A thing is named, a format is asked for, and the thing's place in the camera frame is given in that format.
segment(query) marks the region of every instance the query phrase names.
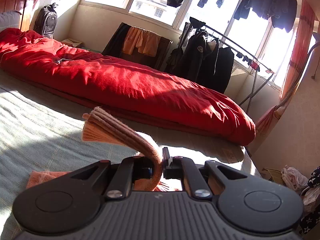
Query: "backpack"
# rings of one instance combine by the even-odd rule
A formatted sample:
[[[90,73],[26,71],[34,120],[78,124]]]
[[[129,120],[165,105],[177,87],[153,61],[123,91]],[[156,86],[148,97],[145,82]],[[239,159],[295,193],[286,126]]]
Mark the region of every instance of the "backpack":
[[[40,10],[33,28],[35,32],[50,39],[53,39],[53,31],[58,20],[58,16],[54,8],[56,8],[56,3],[44,6]]]

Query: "wooden headboard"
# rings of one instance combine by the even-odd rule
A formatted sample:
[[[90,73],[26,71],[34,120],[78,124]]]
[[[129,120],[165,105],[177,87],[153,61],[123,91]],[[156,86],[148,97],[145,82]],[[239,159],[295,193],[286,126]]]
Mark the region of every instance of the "wooden headboard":
[[[0,0],[0,13],[16,10],[20,16],[20,30],[27,31],[30,26],[33,0]]]

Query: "folded red comforter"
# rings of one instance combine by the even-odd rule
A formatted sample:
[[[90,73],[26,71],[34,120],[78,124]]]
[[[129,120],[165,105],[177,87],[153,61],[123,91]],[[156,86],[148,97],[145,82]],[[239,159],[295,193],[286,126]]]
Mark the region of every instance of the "folded red comforter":
[[[62,58],[72,61],[55,63]],[[177,122],[239,145],[255,137],[253,121],[225,95],[144,65],[63,45],[34,31],[2,31],[0,60],[0,67],[15,77],[98,105]]]

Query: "gray pillow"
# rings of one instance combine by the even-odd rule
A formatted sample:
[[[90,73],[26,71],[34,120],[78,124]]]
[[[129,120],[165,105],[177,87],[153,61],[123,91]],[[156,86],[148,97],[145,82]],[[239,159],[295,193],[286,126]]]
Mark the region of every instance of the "gray pillow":
[[[6,28],[20,28],[20,15],[18,11],[0,13],[0,32]]]

